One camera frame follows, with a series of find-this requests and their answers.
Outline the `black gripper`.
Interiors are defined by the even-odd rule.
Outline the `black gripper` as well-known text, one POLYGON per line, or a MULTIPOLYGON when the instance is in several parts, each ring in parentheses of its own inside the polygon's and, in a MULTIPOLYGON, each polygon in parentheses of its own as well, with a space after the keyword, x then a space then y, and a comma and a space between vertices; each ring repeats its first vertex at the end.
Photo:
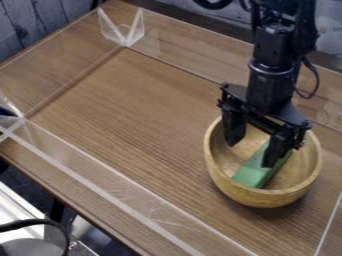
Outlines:
POLYGON ((268 66, 256 60, 248 63, 247 87, 231 83, 220 86, 217 107, 225 143, 232 147, 245 136, 245 126, 252 125, 269 141, 261 166, 272 168, 291 149, 301 146, 311 123, 296 110, 291 98, 297 80, 297 65, 268 66))

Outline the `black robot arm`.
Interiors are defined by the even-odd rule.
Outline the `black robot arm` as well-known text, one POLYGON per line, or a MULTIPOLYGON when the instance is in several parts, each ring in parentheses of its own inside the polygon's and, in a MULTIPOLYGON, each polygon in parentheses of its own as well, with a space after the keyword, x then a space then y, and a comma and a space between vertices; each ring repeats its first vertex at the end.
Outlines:
POLYGON ((297 88, 301 67, 315 71, 307 54, 319 37, 315 0, 239 0, 251 14, 253 50, 248 62, 248 84, 220 86, 221 122, 225 143, 232 146, 245 136, 249 125, 269 135, 261 165, 271 167, 303 144, 309 121, 296 110, 295 95, 313 94, 297 88))

